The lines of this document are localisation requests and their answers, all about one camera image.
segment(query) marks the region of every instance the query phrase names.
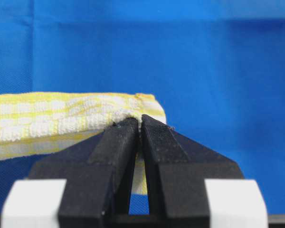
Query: folded towel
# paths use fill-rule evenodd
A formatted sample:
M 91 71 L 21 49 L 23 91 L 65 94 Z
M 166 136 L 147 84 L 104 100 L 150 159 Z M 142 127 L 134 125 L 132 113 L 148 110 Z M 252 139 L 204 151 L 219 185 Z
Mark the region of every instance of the folded towel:
M 165 123 L 153 95 L 27 93 L 0 95 L 0 160 L 58 152 L 128 117 Z

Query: blue background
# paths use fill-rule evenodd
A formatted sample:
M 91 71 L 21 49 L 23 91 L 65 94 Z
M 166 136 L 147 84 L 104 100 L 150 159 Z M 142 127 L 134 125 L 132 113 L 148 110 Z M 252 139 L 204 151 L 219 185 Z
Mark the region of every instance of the blue background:
M 0 0 L 0 94 L 31 91 L 154 94 L 285 213 L 285 0 Z M 0 162 L 0 210 L 37 158 Z

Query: white block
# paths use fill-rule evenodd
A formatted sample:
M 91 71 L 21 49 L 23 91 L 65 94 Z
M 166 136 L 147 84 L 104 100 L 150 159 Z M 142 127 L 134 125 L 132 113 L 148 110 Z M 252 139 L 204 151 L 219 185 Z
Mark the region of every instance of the white block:
M 59 228 L 65 179 L 18 180 L 5 200 L 1 228 Z
M 205 179 L 210 228 L 267 228 L 267 210 L 255 180 Z

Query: yellow stripe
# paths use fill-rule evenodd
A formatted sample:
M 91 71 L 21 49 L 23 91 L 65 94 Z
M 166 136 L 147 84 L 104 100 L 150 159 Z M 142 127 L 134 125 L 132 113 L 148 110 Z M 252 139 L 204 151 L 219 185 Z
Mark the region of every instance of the yellow stripe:
M 12 103 L 23 103 L 23 102 L 40 102 L 40 101 L 49 101 L 49 100 L 59 100 L 67 101 L 74 98 L 80 98 L 84 96 L 91 95 L 107 95 L 107 96 L 116 96 L 121 98 L 142 98 L 146 100 L 155 100 L 153 95 L 146 94 L 121 94 L 121 93 L 81 93 L 81 94 L 73 94 L 73 93 L 59 93 L 59 92 L 34 92 L 34 93 L 24 93 L 24 94 L 3 94 L 0 95 L 0 104 L 12 104 Z

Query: yellow checkered towel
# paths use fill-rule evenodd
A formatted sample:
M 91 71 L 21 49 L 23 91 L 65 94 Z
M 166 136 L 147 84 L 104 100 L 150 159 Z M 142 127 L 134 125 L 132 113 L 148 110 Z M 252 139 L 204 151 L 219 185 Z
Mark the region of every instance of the yellow checkered towel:
M 0 160 L 58 152 L 128 117 L 166 122 L 153 95 L 27 93 L 0 95 Z

